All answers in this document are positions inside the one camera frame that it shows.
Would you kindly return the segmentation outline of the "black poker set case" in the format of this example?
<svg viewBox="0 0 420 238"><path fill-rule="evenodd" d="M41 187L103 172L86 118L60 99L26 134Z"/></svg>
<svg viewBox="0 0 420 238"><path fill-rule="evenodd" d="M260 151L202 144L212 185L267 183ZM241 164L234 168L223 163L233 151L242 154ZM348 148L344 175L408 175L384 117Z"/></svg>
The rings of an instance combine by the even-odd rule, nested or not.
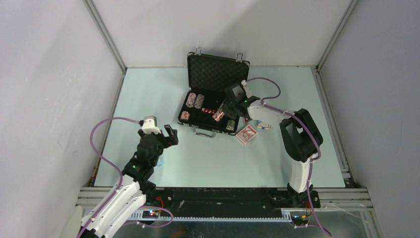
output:
<svg viewBox="0 0 420 238"><path fill-rule="evenodd" d="M226 125L231 118L224 116L219 122L216 122L212 115L203 113L201 109L189 108L185 103L190 92L196 95L202 94L205 97L202 108L217 111L226 99L224 89L246 80L249 69L250 62L241 57L233 59L207 55L200 51L189 52L187 54L188 92L178 113L177 123L193 129L211 131L214 134L234 136L238 128L239 117L233 119L236 122L234 131L229 131L226 129ZM189 120L179 119L182 111L188 111L191 114Z"/></svg>

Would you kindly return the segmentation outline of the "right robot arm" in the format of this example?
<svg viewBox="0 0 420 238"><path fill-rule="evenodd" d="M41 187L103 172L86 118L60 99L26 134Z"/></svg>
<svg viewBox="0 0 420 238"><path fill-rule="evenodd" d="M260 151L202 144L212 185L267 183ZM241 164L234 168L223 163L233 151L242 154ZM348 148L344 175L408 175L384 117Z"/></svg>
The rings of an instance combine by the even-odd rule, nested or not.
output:
<svg viewBox="0 0 420 238"><path fill-rule="evenodd" d="M287 154L293 159L288 187L288 201L294 207L303 206L312 182L313 162L321 156L323 137L311 114L306 109L287 111L266 103L266 99L253 96L245 82L225 88L223 111L228 116L260 120L271 127L278 126Z"/></svg>

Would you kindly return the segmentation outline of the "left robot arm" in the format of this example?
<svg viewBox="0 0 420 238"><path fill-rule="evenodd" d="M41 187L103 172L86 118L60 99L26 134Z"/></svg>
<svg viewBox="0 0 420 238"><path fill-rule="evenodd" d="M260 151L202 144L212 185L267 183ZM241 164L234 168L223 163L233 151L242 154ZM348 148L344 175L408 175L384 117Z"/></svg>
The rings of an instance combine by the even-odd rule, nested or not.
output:
<svg viewBox="0 0 420 238"><path fill-rule="evenodd" d="M167 136L161 130L138 131L136 152L112 190L82 219L79 238L110 238L137 209L156 202L156 185L149 179L164 149L179 142L176 129L168 124L164 129Z"/></svg>

